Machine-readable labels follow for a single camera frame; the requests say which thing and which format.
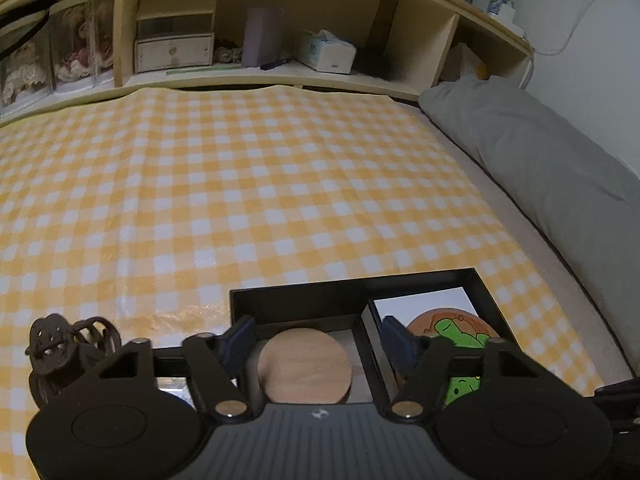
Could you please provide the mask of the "grey pillow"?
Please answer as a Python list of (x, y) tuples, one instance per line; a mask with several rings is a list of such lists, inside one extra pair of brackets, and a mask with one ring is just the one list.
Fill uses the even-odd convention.
[(548, 238), (637, 368), (638, 177), (504, 78), (445, 81), (419, 105)]

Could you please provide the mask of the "purple cylinder cup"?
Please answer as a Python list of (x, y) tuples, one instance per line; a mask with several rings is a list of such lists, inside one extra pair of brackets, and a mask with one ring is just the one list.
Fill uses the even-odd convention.
[(259, 67), (276, 62), (282, 44), (283, 18), (273, 6), (253, 6), (247, 10), (242, 65)]

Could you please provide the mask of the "large black box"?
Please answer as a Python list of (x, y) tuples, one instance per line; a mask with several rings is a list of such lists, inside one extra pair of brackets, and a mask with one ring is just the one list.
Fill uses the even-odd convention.
[(419, 297), (428, 304), (438, 298), (464, 299), (500, 337), (516, 341), (473, 268), (232, 289), (230, 310), (233, 322), (244, 315), (254, 318), (258, 340), (270, 339), (291, 328), (351, 333), (358, 353), (357, 364), (362, 367), (367, 387), (352, 386), (350, 400), (382, 408), (390, 403), (393, 382), (382, 373), (388, 359), (378, 331), (387, 315), (403, 323), (412, 321), (414, 315), (395, 304), (401, 298), (416, 302)]

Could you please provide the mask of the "tissue box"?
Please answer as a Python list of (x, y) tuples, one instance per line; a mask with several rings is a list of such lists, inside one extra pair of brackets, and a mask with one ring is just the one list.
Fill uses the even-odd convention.
[(318, 73), (348, 75), (356, 52), (353, 44), (328, 30), (300, 30), (294, 42), (293, 58)]

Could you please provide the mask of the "white black Chanel box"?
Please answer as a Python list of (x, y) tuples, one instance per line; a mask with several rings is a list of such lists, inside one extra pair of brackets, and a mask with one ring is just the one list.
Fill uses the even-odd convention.
[(388, 395), (393, 398), (404, 384), (404, 380), (390, 365), (380, 341), (380, 325), (383, 318), (393, 315), (397, 321), (408, 328), (409, 323), (423, 312), (437, 308), (455, 308), (477, 315), (478, 311), (462, 287), (397, 296), (386, 299), (372, 299), (364, 309), (362, 320), (367, 330), (378, 368)]

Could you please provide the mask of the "round wooden coaster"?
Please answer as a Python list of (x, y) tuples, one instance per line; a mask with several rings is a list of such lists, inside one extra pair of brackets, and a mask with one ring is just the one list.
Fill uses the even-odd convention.
[(257, 378), (273, 403), (341, 403), (352, 385), (352, 363), (332, 336), (311, 328), (292, 328), (272, 337), (260, 350)]

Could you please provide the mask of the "doll in clear case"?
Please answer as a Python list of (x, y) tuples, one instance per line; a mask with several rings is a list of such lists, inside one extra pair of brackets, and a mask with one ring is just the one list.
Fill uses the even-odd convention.
[(61, 0), (50, 10), (51, 60), (58, 93), (113, 80), (114, 0)]

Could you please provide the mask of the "round cork frog coaster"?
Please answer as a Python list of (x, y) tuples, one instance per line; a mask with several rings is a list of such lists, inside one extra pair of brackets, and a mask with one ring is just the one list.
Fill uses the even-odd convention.
[[(498, 333), (477, 315), (455, 308), (437, 308), (421, 313), (408, 325), (416, 336), (443, 336), (457, 347), (483, 349)], [(480, 388), (480, 378), (453, 377), (450, 379), (445, 405)]]

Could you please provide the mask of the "small wooden drawer house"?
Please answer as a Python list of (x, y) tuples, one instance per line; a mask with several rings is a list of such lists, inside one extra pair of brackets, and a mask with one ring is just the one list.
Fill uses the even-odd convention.
[(213, 64), (217, 0), (139, 0), (138, 74)]

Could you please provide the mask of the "wooden headboard shelf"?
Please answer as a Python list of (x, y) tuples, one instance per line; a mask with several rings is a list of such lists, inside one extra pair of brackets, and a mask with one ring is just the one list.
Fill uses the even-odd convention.
[(144, 87), (289, 84), (414, 101), (472, 53), (524, 80), (532, 47), (463, 0), (1, 0), (1, 120)]

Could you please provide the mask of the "yellow checkered blanket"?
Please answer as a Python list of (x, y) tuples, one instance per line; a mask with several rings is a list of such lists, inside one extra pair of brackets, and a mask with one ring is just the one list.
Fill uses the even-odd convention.
[(434, 129), (386, 96), (292, 87), (124, 98), (1, 130), (1, 474), (30, 479), (28, 331), (58, 312), (172, 346), (233, 289), (477, 270), (525, 351), (601, 377), (536, 266)]

